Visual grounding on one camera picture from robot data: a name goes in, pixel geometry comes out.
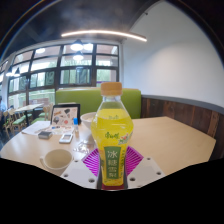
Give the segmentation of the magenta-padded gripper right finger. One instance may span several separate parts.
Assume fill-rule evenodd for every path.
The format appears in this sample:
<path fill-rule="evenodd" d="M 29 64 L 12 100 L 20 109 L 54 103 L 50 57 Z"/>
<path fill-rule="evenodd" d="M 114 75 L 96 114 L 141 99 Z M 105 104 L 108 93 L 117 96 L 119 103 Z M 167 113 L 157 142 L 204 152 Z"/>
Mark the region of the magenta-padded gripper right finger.
<path fill-rule="evenodd" d="M 144 157 L 134 148 L 127 148 L 126 178 L 128 189 L 143 187 L 164 176 L 164 172 L 152 157 Z"/>

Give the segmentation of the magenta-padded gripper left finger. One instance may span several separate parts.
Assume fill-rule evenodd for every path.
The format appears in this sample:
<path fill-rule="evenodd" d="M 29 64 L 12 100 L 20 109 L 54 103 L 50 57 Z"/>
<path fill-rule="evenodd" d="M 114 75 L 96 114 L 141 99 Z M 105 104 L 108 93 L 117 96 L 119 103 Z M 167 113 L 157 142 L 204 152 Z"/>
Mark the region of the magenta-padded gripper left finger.
<path fill-rule="evenodd" d="M 100 173 L 98 150 L 94 149 L 89 154 L 75 152 L 73 156 L 73 161 L 61 177 L 81 187 L 96 189 Z"/>

